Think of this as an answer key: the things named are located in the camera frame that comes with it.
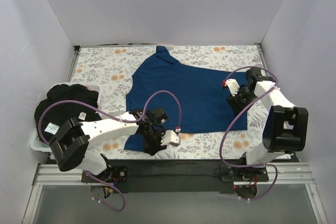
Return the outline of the blue t shirt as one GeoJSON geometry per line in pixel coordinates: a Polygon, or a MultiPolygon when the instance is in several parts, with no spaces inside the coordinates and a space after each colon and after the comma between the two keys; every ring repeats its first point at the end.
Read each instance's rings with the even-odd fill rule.
{"type": "Polygon", "coordinates": [[[143,108],[157,92],[147,109],[162,107],[169,129],[181,123],[183,133],[223,132],[235,118],[227,102],[230,91],[221,88],[228,75],[228,71],[184,65],[166,47],[158,46],[133,74],[126,110],[143,108]]]}

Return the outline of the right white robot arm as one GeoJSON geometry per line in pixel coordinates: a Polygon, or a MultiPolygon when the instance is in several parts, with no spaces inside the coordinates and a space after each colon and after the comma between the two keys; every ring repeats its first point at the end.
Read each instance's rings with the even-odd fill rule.
{"type": "Polygon", "coordinates": [[[278,78],[262,67],[244,67],[246,84],[240,85],[230,73],[222,83],[230,91],[227,102],[233,109],[235,118],[228,126],[229,132],[240,117],[256,102],[263,103],[268,111],[262,133],[262,142],[246,152],[234,168],[242,180],[251,180],[256,167],[264,167],[285,154],[301,152],[306,144],[309,112],[291,103],[278,87],[278,78]]]}

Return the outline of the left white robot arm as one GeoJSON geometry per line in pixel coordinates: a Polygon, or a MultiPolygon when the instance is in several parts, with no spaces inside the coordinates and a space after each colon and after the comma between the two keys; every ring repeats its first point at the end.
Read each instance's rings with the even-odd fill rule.
{"type": "Polygon", "coordinates": [[[49,146],[60,171],[79,168],[89,171],[98,181],[106,182],[112,175],[111,165],[106,157],[91,149],[112,138],[139,134],[145,146],[155,153],[163,148],[165,129],[162,124],[167,119],[163,108],[146,112],[132,110],[116,120],[80,122],[78,119],[68,119],[50,139],[49,146]]]}

